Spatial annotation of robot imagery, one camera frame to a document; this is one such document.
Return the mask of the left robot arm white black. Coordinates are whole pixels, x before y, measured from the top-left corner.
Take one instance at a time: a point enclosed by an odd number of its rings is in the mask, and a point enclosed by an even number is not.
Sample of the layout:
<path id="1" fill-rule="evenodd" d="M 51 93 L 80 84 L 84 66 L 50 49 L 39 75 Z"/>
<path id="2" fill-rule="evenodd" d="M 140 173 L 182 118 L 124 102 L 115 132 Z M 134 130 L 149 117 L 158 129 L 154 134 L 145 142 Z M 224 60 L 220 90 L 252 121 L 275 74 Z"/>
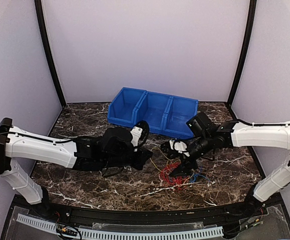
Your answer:
<path id="1" fill-rule="evenodd" d="M 0 176 L 44 218 L 51 218 L 55 206 L 49 203 L 48 191 L 29 177 L 17 158 L 48 162 L 80 172 L 127 166 L 140 171 L 153 155 L 143 147 L 148 135 L 149 125 L 142 120 L 131 130 L 110 127 L 98 137 L 58 139 L 27 132 L 6 117 L 0 122 Z"/>

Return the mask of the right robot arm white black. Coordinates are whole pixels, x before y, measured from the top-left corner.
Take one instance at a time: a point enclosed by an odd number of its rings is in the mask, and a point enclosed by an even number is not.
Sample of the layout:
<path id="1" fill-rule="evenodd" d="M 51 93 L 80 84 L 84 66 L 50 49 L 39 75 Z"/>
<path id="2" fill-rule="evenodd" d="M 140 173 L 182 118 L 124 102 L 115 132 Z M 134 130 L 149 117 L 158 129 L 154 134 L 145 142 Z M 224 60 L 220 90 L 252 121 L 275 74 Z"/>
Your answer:
<path id="1" fill-rule="evenodd" d="M 170 140 L 160 148 L 169 158 L 180 158 L 181 163 L 170 176 L 189 176 L 198 168 L 197 159 L 210 151 L 224 148 L 273 147 L 290 151 L 290 121 L 280 123 L 248 123 L 241 119 L 225 121 L 216 125 L 203 112 L 198 113 L 187 123 L 194 134 L 194 142 L 186 144 L 182 139 Z M 252 216 L 274 193 L 290 184 L 290 157 L 270 176 L 251 187 L 240 213 Z"/>

